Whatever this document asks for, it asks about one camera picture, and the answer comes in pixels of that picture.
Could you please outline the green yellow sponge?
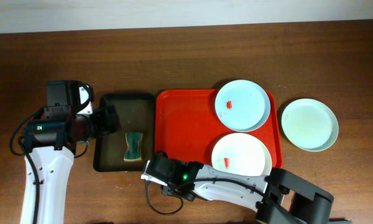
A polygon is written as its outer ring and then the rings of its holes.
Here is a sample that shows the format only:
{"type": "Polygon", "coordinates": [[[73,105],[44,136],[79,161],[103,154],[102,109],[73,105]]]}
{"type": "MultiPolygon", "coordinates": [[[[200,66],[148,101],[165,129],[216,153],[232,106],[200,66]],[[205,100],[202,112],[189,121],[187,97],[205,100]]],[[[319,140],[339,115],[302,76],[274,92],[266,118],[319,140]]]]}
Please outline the green yellow sponge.
{"type": "Polygon", "coordinates": [[[127,150],[124,155],[125,162],[141,161],[141,144],[143,134],[139,132],[128,132],[125,134],[127,150]]]}

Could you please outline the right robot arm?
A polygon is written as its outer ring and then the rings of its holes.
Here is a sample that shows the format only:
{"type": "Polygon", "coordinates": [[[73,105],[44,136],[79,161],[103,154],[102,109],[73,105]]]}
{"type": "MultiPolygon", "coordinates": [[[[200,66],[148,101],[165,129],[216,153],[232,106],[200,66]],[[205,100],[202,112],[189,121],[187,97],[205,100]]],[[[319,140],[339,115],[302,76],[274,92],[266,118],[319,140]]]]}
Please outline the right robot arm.
{"type": "Polygon", "coordinates": [[[249,208],[260,223],[327,223],[334,202],[329,192],[279,168],[248,177],[199,162],[170,161],[160,169],[159,179],[177,196],[249,208]]]}

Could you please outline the light blue plate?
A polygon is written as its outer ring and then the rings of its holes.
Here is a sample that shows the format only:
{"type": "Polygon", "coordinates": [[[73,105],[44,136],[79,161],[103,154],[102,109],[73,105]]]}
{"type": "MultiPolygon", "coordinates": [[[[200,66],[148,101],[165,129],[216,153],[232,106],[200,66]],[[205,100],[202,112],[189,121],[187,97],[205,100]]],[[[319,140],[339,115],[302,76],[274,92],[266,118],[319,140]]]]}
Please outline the light blue plate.
{"type": "Polygon", "coordinates": [[[237,132],[259,129],[270,114],[270,100],[266,91],[249,80],[234,80],[216,94],[214,109],[225,127],[237,132]]]}

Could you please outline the white plate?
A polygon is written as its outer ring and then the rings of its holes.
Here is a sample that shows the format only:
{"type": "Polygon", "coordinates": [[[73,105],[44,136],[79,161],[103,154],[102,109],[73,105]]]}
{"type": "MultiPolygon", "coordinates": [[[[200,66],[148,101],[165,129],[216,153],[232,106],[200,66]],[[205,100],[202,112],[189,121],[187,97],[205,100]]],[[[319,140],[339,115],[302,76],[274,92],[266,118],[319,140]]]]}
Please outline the white plate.
{"type": "Polygon", "coordinates": [[[269,175],[272,158],[267,147],[256,137],[232,133],[221,138],[211,153],[214,169],[244,176],[269,175]]]}

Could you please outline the black rectangular tray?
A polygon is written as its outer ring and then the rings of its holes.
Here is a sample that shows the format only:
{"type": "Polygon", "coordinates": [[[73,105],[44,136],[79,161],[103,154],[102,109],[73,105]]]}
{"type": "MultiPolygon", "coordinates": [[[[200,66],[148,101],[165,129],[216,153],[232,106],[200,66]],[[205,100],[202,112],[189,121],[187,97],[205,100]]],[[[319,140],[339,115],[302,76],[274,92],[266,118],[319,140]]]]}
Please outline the black rectangular tray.
{"type": "Polygon", "coordinates": [[[120,120],[119,131],[96,140],[93,167],[98,172],[141,171],[147,159],[154,153],[155,97],[151,93],[105,94],[100,107],[113,105],[120,120]],[[126,133],[142,133],[139,161],[125,161],[126,133]]]}

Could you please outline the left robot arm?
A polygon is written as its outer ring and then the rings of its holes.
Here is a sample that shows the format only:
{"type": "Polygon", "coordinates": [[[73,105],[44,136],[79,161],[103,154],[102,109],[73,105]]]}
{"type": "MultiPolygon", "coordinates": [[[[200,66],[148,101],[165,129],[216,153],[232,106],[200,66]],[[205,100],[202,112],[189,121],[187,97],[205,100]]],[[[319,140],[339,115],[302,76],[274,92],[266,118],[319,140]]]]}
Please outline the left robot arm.
{"type": "Polygon", "coordinates": [[[42,119],[48,111],[47,106],[39,109],[18,138],[26,168],[21,223],[63,223],[77,145],[121,128],[113,105],[91,114],[59,113],[42,119]]]}

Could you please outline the pale green plate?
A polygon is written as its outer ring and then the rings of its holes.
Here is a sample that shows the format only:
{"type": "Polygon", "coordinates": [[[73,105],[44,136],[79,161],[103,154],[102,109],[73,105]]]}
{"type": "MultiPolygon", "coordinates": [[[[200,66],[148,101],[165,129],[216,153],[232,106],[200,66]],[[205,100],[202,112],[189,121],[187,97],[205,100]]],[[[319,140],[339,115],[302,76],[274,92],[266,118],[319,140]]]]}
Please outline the pale green plate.
{"type": "Polygon", "coordinates": [[[284,108],[281,127],[293,145],[310,152],[330,148],[339,135],[333,111],[324,103],[309,98],[295,100],[284,108]]]}

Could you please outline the red plastic tray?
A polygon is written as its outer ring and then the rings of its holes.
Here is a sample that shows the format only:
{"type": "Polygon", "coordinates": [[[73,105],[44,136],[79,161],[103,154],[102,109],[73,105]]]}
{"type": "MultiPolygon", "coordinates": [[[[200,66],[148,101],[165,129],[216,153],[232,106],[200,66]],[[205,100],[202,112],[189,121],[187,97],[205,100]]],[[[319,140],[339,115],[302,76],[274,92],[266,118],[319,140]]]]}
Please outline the red plastic tray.
{"type": "MultiPolygon", "coordinates": [[[[211,165],[214,145],[233,131],[218,119],[214,101],[219,90],[165,90],[157,97],[155,150],[171,159],[211,165]]],[[[280,133],[272,96],[267,121],[254,131],[246,132],[259,139],[269,150],[272,168],[283,166],[280,133]]]]}

